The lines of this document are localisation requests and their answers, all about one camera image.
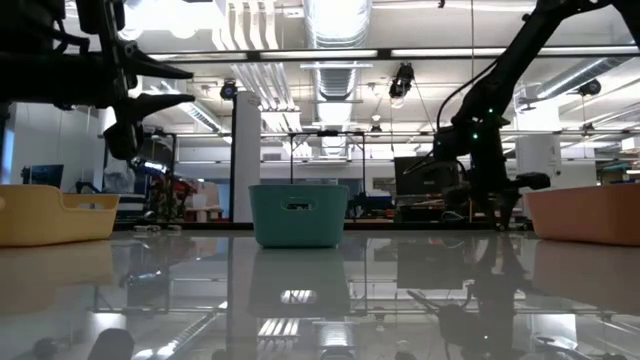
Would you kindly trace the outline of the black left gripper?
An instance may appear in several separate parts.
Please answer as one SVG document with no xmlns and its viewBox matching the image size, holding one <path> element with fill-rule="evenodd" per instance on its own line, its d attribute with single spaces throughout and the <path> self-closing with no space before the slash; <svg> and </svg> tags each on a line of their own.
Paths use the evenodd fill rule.
<svg viewBox="0 0 640 360">
<path fill-rule="evenodd" d="M 104 103 L 113 109 L 116 117 L 116 123 L 104 131 L 104 140 L 114 158 L 131 161 L 142 145 L 144 118 L 195 100 L 188 94 L 143 93 L 131 98 L 129 88 L 137 84 L 135 75 L 186 80 L 192 79 L 193 73 L 161 63 L 141 51 L 136 42 L 119 38 L 118 32 L 125 25 L 123 0 L 75 2 L 81 30 L 99 37 Z"/>
</svg>

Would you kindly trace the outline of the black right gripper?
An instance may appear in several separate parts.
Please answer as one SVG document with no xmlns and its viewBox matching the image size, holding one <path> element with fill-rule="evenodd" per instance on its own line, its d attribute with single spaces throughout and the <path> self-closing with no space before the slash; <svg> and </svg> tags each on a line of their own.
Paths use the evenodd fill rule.
<svg viewBox="0 0 640 360">
<path fill-rule="evenodd" d="M 475 207 L 483 209 L 483 202 L 490 196 L 496 197 L 500 208 L 499 219 L 493 208 L 483 209 L 479 220 L 491 229 L 509 229 L 513 208 L 521 199 L 521 188 L 541 190 L 550 187 L 550 176 L 542 172 L 527 172 L 509 178 L 505 173 L 497 175 L 476 174 L 475 168 L 466 169 L 457 160 L 456 169 L 461 171 L 461 180 L 449 188 L 449 208 L 458 209 L 475 201 Z"/>
</svg>

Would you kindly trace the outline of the white pillar with sign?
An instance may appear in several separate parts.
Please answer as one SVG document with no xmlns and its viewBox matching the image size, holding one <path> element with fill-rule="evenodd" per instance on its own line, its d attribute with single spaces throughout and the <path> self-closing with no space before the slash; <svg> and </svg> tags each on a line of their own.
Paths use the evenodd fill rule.
<svg viewBox="0 0 640 360">
<path fill-rule="evenodd" d="M 561 174 L 561 148 L 558 135 L 560 117 L 557 106 L 538 106 L 533 110 L 517 112 L 515 127 L 521 131 L 543 131 L 543 134 L 519 135 L 515 141 L 517 173 L 544 173 L 550 178 L 550 186 Z"/>
</svg>

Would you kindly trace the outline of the orange plastic bin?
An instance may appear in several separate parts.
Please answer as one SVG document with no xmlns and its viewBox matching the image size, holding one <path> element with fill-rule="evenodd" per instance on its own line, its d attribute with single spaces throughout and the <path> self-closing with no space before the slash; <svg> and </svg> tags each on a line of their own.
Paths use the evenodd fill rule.
<svg viewBox="0 0 640 360">
<path fill-rule="evenodd" d="M 614 184 L 525 195 L 543 240 L 640 247 L 640 184 Z"/>
</svg>

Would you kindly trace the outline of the black computer monitor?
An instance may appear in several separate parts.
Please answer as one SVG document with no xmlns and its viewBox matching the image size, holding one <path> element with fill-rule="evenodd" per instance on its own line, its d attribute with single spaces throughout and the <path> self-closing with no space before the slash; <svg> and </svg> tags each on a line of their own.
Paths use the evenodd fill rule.
<svg viewBox="0 0 640 360">
<path fill-rule="evenodd" d="M 395 186 L 398 196 L 439 194 L 459 183 L 458 164 L 429 157 L 396 157 Z"/>
</svg>

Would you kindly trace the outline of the white column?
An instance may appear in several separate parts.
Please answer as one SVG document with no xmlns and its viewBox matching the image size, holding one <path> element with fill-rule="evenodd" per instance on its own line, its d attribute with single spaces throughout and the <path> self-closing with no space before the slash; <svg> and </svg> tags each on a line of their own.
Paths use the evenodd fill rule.
<svg viewBox="0 0 640 360">
<path fill-rule="evenodd" d="M 260 183 L 261 105 L 253 92 L 238 92 L 233 101 L 230 218 L 252 223 L 249 188 Z"/>
</svg>

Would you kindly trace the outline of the blue lit monitor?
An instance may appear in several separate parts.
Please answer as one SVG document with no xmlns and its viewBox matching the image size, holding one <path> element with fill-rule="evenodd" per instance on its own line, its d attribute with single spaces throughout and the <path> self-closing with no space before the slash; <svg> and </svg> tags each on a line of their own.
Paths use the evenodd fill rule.
<svg viewBox="0 0 640 360">
<path fill-rule="evenodd" d="M 21 171 L 21 177 L 25 185 L 46 185 L 60 188 L 63 170 L 63 165 L 25 166 Z"/>
</svg>

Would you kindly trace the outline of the yellow plastic bin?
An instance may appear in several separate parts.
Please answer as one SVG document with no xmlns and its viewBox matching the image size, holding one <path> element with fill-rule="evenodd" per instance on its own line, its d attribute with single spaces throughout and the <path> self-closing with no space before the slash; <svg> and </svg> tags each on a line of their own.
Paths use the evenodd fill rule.
<svg viewBox="0 0 640 360">
<path fill-rule="evenodd" d="M 112 234 L 119 200 L 47 185 L 0 185 L 0 247 L 104 240 Z"/>
</svg>

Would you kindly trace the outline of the black overhead light bar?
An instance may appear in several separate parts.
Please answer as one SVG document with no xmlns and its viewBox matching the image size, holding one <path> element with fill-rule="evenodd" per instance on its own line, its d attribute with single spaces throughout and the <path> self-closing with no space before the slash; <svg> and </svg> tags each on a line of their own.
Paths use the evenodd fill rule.
<svg viewBox="0 0 640 360">
<path fill-rule="evenodd" d="M 449 48 L 379 48 L 379 49 L 302 49 L 245 50 L 150 53 L 164 63 L 240 63 L 240 62 L 304 62 L 304 61 L 388 61 L 388 60 L 467 60 L 494 59 L 503 47 Z M 635 45 L 549 46 L 537 54 L 541 58 L 639 57 Z"/>
</svg>

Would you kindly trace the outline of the teal plastic bin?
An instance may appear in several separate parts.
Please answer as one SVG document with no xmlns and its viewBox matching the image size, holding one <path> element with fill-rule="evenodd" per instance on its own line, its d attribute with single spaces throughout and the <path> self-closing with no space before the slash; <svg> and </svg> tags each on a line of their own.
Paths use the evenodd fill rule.
<svg viewBox="0 0 640 360">
<path fill-rule="evenodd" d="M 264 248 L 330 248 L 343 237 L 349 189 L 343 185 L 253 185 L 255 238 Z"/>
</svg>

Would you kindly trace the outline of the black metal stand frame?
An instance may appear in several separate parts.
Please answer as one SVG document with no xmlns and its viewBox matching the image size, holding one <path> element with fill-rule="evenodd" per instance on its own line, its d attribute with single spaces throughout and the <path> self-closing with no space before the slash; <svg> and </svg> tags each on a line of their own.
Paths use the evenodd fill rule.
<svg viewBox="0 0 640 360">
<path fill-rule="evenodd" d="M 150 190 L 153 195 L 153 205 L 156 210 L 156 218 L 168 222 L 173 219 L 174 209 L 174 184 L 177 135 L 167 133 L 162 129 L 156 129 L 152 135 L 152 158 L 159 165 L 164 166 L 164 171 L 157 170 L 150 182 Z"/>
</svg>

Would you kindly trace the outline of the silver slanted air duct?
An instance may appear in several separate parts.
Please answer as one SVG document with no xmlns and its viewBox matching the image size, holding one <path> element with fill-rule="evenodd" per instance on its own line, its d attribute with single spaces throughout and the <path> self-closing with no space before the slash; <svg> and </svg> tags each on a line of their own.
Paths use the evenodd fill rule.
<svg viewBox="0 0 640 360">
<path fill-rule="evenodd" d="M 536 91 L 536 97 L 543 100 L 556 97 L 619 67 L 629 60 L 631 57 L 586 59 L 542 83 Z"/>
</svg>

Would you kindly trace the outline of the silver ribbed ventilation duct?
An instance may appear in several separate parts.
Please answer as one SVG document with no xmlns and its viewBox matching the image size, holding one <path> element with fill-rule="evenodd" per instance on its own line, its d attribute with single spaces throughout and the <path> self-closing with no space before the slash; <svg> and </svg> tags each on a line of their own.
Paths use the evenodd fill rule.
<svg viewBox="0 0 640 360">
<path fill-rule="evenodd" d="M 372 0 L 304 0 L 307 45 L 317 50 L 366 45 Z M 317 63 L 313 70 L 316 119 L 323 130 L 348 129 L 359 80 L 355 61 Z"/>
</svg>

